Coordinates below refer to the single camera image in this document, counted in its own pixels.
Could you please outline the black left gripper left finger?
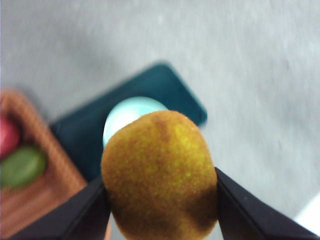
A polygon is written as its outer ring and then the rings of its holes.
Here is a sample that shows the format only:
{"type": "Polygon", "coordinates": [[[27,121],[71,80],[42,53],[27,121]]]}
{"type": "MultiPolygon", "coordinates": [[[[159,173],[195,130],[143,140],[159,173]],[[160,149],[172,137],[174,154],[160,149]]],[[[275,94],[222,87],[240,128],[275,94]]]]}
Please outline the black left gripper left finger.
{"type": "Polygon", "coordinates": [[[10,240],[103,240],[110,218],[101,176],[68,201],[15,233],[10,240]]]}

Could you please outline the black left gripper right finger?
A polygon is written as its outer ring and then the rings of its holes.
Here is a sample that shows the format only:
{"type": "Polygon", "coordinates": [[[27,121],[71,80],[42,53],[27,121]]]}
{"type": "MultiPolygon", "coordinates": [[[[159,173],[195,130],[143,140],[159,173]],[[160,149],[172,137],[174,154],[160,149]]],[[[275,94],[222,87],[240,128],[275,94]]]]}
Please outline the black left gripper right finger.
{"type": "Polygon", "coordinates": [[[320,237],[265,204],[219,168],[218,221],[225,240],[318,240],[320,237]]]}

